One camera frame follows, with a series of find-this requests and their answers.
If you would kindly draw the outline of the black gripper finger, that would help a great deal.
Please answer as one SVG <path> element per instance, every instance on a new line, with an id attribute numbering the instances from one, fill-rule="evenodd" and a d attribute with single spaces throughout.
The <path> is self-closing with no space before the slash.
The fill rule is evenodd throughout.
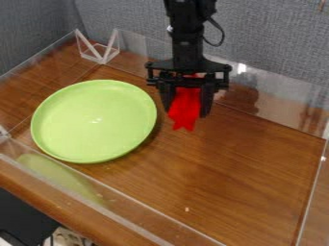
<path id="1" fill-rule="evenodd" d="M 214 84 L 206 83 L 201 88 L 201 116 L 206 117 L 210 114 L 214 102 Z"/>
<path id="2" fill-rule="evenodd" d="M 171 108 L 174 99 L 175 99 L 177 88 L 174 85 L 161 81 L 158 85 L 158 90 L 159 90 L 159 95 L 161 95 L 161 100 L 162 100 L 165 111 L 169 111 Z"/>

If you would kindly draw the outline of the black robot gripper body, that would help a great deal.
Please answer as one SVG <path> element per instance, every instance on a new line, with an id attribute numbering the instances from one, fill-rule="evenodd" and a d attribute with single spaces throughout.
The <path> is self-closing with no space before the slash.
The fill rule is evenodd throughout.
<path id="1" fill-rule="evenodd" d="M 216 90 L 229 87 L 229 73 L 233 67 L 204 56 L 204 33 L 171 34 L 173 58 L 162 61 L 149 61 L 147 85 L 161 87 L 161 84 L 181 87 L 202 87 L 206 84 Z"/>

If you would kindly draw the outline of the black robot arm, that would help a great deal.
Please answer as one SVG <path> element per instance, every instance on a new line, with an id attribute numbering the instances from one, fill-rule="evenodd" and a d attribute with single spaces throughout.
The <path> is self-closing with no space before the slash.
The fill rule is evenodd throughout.
<path id="1" fill-rule="evenodd" d="M 179 88 L 200 88 L 197 115 L 201 117 L 210 114 L 214 94 L 229 88 L 233 70 L 230 64 L 210 61 L 204 54 L 204 43 L 218 47 L 225 40 L 224 29 L 213 19 L 216 1 L 163 0 L 173 58 L 146 63 L 147 84 L 157 87 L 165 110 L 170 110 Z"/>

